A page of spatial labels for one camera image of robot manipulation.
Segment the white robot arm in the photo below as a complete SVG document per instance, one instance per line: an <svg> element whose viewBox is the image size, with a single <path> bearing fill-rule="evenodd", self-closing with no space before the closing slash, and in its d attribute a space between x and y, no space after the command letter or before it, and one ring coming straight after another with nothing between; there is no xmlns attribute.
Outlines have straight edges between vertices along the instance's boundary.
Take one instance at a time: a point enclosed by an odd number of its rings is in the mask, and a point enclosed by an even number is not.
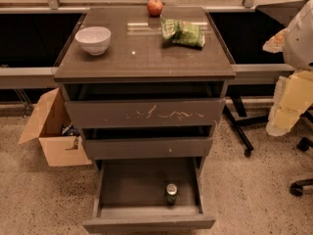
<svg viewBox="0 0 313 235"><path fill-rule="evenodd" d="M313 1L309 0L289 25L265 42L262 49L283 53L284 62L294 68L289 77L280 76L274 90L266 131L283 136L313 105Z"/></svg>

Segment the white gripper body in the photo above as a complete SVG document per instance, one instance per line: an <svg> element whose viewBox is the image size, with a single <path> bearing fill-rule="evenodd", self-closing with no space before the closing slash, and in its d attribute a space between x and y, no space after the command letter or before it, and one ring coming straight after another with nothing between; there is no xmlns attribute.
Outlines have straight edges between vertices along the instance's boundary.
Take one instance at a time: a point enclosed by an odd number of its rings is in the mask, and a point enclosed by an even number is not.
<svg viewBox="0 0 313 235"><path fill-rule="evenodd" d="M280 81L278 110L300 116L313 104L313 72L299 71Z"/></svg>

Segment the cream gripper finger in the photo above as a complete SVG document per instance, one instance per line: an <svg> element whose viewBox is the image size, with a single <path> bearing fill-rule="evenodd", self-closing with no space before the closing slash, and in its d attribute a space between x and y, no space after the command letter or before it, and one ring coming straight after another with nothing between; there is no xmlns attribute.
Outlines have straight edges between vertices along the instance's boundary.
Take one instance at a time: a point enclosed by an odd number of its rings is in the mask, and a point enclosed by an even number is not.
<svg viewBox="0 0 313 235"><path fill-rule="evenodd" d="M291 131L298 120L297 112L283 111L273 107L268 117L266 131L271 136L283 136Z"/></svg>
<svg viewBox="0 0 313 235"><path fill-rule="evenodd" d="M284 28L267 40L262 49L269 53L279 53L283 51L283 46L285 43L285 36L287 30Z"/></svg>

